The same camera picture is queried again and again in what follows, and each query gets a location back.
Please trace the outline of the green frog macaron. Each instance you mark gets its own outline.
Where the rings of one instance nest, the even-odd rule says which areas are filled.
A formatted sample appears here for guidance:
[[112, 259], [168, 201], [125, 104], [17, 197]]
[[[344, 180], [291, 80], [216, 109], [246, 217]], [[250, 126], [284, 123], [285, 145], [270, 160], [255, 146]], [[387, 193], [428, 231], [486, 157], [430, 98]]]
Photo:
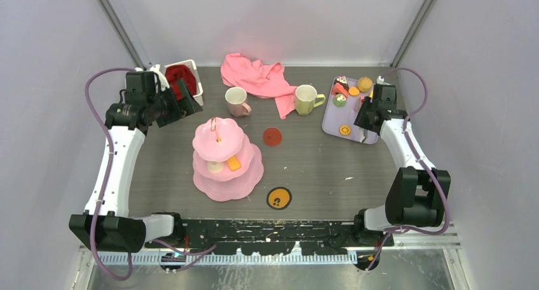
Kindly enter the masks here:
[[334, 96], [332, 102], [336, 107], [345, 107], [346, 103], [347, 103], [347, 96], [345, 96], [345, 95], [343, 95], [341, 93], [337, 93]]

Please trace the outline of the pink three-tier dessert stand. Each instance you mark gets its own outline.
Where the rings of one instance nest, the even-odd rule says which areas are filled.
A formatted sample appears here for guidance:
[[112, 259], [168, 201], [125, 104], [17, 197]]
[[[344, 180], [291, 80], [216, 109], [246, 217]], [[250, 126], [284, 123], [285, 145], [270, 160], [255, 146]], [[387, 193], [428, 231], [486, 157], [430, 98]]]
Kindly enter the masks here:
[[194, 185], [214, 201], [245, 198], [263, 178], [261, 150], [232, 118], [198, 126], [192, 145]]

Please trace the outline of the white round cake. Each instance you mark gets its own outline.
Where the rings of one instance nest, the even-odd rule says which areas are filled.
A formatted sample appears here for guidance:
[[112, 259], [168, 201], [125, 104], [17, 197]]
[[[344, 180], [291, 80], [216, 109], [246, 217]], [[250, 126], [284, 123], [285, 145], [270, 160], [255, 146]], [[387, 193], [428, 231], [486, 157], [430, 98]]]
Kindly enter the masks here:
[[224, 162], [207, 161], [206, 168], [212, 174], [218, 174], [224, 169]]

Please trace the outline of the orange wafer bar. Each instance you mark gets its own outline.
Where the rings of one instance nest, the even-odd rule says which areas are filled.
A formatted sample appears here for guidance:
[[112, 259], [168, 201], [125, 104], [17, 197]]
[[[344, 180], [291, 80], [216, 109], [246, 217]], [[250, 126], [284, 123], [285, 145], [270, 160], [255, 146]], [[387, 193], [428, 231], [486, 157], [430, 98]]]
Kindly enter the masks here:
[[230, 171], [236, 171], [242, 167], [242, 164], [240, 163], [239, 159], [236, 155], [231, 156], [226, 161]]

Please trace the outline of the metal serving tongs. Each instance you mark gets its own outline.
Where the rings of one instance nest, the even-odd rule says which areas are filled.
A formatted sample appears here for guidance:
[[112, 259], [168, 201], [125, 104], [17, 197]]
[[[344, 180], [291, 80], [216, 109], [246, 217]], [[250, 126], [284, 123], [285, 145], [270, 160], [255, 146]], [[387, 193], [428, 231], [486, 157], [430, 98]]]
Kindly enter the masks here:
[[364, 128], [361, 128], [360, 133], [362, 135], [360, 143], [365, 144], [366, 140], [368, 139], [368, 130], [364, 129]]

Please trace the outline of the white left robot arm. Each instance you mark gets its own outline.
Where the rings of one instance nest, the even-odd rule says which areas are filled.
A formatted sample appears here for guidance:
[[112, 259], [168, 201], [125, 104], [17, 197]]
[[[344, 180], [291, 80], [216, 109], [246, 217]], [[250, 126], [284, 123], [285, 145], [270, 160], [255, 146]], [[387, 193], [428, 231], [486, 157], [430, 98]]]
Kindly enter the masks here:
[[157, 70], [127, 71], [120, 100], [98, 123], [106, 141], [102, 165], [83, 213], [73, 214], [69, 229], [89, 249], [139, 252], [160, 239], [170, 247], [186, 237], [180, 214], [157, 212], [130, 217], [129, 191], [139, 151], [153, 123], [164, 127], [202, 111], [183, 78], [169, 83]]

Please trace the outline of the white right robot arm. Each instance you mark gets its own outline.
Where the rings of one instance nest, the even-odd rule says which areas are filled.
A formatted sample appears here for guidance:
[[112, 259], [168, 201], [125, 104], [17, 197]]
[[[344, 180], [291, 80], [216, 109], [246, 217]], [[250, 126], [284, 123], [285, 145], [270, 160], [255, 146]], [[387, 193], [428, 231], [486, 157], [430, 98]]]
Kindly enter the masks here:
[[361, 105], [354, 124], [376, 133], [387, 145], [397, 173], [385, 204], [359, 212], [353, 228], [359, 245], [370, 245], [378, 231], [405, 228], [438, 234], [449, 226], [445, 217], [451, 176], [425, 156], [413, 134], [410, 118], [397, 108], [394, 85], [376, 84]]

